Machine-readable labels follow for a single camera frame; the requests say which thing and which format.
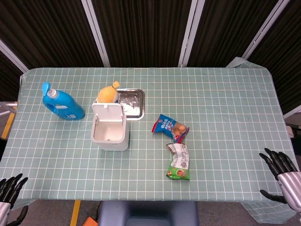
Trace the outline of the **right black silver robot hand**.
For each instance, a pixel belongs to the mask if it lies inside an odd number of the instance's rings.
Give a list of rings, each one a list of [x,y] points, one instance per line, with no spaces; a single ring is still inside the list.
[[[278,182],[283,195],[272,195],[265,190],[260,190],[260,193],[271,201],[288,204],[291,209],[300,212],[301,172],[285,153],[277,153],[268,148],[265,148],[264,150],[268,155],[263,153],[260,153],[259,155],[266,162],[271,173]]]

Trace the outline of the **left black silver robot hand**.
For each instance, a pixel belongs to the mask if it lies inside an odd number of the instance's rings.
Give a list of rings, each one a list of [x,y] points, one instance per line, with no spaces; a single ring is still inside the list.
[[[9,215],[11,210],[19,196],[19,193],[23,185],[27,182],[28,177],[23,178],[20,182],[20,178],[23,176],[22,173],[16,177],[9,179],[2,179],[0,181],[0,225],[1,226],[18,226],[20,225],[28,212],[28,205],[22,208],[19,217],[10,223],[8,223]]]

